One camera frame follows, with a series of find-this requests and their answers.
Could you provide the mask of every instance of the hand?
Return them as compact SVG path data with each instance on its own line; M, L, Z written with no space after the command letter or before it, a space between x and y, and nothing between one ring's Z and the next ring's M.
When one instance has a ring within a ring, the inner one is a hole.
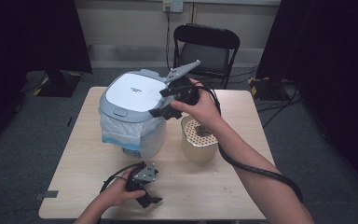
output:
M105 208L124 203L128 199L136 199L145 195L144 190L126 191L127 180L135 167L126 170L122 177L118 177L109 187L106 188L96 200L100 200Z
M196 86L202 86L195 79L190 79ZM205 90L199 90L200 99L196 105L188 105L179 101L172 101L171 106L179 111L190 114L201 125L208 128L208 125L221 119L211 94Z

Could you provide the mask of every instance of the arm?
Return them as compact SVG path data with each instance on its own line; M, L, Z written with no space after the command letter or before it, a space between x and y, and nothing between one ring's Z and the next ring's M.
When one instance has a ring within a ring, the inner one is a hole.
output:
M244 164L280 173L250 147L220 116L209 92L200 90L196 105L173 101L172 107L190 114L212 133L229 157ZM312 217L287 185L266 176L234 168L249 195L270 223L313 223Z
M122 204L128 199L136 199L144 196L144 190L126 191L126 180L131 171L132 169L128 169L124 172L122 178L116 179L106 190L99 194L89 206L87 206L75 223L97 223L98 219L109 207Z

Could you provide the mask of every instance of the person's right arm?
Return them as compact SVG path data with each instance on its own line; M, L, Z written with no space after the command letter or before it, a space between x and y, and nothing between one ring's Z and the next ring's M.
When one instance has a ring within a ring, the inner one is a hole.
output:
M250 147L220 116L210 93L200 90L196 105L178 101L173 108L190 114L216 137L230 158L257 168L280 174L280 171ZM235 168L242 184L270 223L313 223L310 213L294 191L280 181Z

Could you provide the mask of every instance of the person's right hand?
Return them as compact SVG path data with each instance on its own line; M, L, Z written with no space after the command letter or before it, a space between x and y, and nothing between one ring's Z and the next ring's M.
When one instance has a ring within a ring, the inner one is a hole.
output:
M197 86L202 86L195 79L190 79ZM172 101L171 106L179 111L190 114L201 125L208 128L214 121L221 119L211 94L205 90L199 90L200 99L196 105L188 105L179 101Z

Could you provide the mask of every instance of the chair backrest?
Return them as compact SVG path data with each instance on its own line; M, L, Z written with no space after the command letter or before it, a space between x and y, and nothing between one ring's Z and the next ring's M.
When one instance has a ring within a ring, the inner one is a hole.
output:
M227 29L195 23L178 26L173 33L173 39L176 47L178 40L197 45L236 50L238 50L241 43L238 36Z

